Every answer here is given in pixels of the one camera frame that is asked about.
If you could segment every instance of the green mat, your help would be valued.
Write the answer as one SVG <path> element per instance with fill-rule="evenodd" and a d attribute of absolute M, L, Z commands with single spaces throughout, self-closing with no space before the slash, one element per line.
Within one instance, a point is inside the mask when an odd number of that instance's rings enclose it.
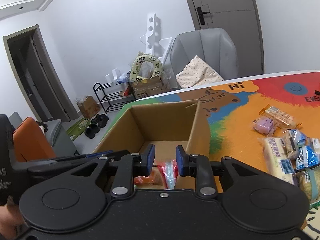
<path fill-rule="evenodd" d="M 74 125 L 72 125 L 68 130 L 67 134 L 70 136 L 70 139 L 74 141 L 79 135 L 81 135 L 84 130 L 88 127 L 90 124 L 90 119 L 88 118 L 82 118 L 78 122 L 76 122 Z"/>

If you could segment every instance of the doorway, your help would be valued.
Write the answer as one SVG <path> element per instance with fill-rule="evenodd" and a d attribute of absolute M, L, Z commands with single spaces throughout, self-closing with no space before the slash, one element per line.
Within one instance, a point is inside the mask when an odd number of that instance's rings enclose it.
<path fill-rule="evenodd" d="M 255 0 L 187 0 L 196 30 L 222 28 L 236 46 L 239 77 L 264 74 L 263 43 Z"/>
<path fill-rule="evenodd" d="M 18 85 L 38 120 L 62 122 L 79 117 L 53 68 L 39 26 L 4 36 Z"/>

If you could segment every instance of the door handle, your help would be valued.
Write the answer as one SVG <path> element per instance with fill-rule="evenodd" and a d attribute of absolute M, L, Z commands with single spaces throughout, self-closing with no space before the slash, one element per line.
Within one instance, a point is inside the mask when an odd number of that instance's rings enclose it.
<path fill-rule="evenodd" d="M 211 14 L 211 12 L 202 12 L 201 7 L 197 7 L 196 9 L 197 9 L 197 13 L 198 13 L 198 15 L 199 15 L 200 24 L 201 24 L 201 25 L 205 25 L 203 15 L 204 15 L 204 14 Z"/>

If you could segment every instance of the orange chair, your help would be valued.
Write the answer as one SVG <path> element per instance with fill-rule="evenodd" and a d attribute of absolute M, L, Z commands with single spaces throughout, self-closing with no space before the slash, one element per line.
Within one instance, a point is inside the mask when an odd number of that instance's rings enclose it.
<path fill-rule="evenodd" d="M 13 133 L 18 162 L 57 157 L 36 121 L 28 117 Z"/>

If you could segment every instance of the gray chair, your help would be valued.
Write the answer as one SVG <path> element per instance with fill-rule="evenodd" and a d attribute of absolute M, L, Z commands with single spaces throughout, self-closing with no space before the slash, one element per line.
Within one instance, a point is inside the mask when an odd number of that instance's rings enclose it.
<path fill-rule="evenodd" d="M 14 112 L 9 117 L 9 122 L 15 129 L 17 129 L 22 123 L 22 119 L 17 112 Z M 74 143 L 71 141 L 65 129 L 62 127 L 60 119 L 44 122 L 44 124 L 48 126 L 45 137 L 57 157 L 78 154 Z"/>
<path fill-rule="evenodd" d="M 179 34 L 173 42 L 170 61 L 175 75 L 198 55 L 223 79 L 238 77 L 236 47 L 221 28 Z"/>

